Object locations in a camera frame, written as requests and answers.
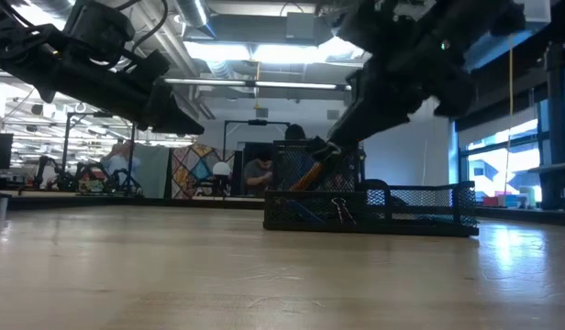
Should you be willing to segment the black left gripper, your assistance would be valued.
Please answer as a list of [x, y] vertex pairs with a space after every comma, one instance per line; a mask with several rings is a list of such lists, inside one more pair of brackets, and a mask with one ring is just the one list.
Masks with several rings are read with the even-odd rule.
[[106, 112], [151, 127], [154, 132], [201, 135], [204, 127], [178, 106], [173, 89], [161, 76], [170, 62], [154, 50], [145, 58], [132, 57], [128, 66], [113, 71], [109, 63], [92, 64], [102, 73], [94, 105]]

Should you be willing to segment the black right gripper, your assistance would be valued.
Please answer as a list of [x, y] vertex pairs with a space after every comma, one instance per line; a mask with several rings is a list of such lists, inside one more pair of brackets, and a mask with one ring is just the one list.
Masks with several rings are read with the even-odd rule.
[[439, 101], [436, 116], [466, 113], [475, 101], [475, 84], [464, 68], [465, 53], [475, 42], [467, 35], [357, 36], [353, 43], [371, 57], [353, 72], [353, 101], [327, 141], [347, 148], [407, 124], [430, 97]]

